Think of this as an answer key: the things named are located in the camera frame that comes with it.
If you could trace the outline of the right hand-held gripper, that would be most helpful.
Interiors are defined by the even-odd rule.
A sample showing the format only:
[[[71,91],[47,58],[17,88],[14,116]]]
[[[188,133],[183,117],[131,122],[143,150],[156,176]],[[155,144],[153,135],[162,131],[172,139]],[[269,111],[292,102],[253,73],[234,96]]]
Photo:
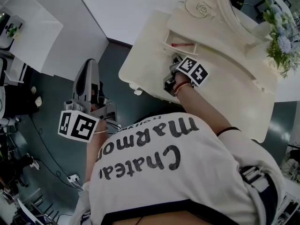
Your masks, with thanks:
[[[169,75],[164,78],[164,90],[171,96],[175,96],[173,89],[176,84],[175,76],[178,72],[189,77],[192,87],[199,87],[208,77],[209,72],[201,65],[201,63],[189,56],[182,58],[179,54],[172,55],[172,65],[169,67]]]

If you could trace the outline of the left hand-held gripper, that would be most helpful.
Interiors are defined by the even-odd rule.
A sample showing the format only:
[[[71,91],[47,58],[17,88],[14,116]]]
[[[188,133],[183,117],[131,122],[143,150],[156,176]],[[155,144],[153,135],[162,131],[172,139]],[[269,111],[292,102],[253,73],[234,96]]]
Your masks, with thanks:
[[[89,143],[100,121],[117,120],[116,104],[105,98],[94,59],[87,59],[79,70],[72,98],[60,114],[58,134],[65,138]]]

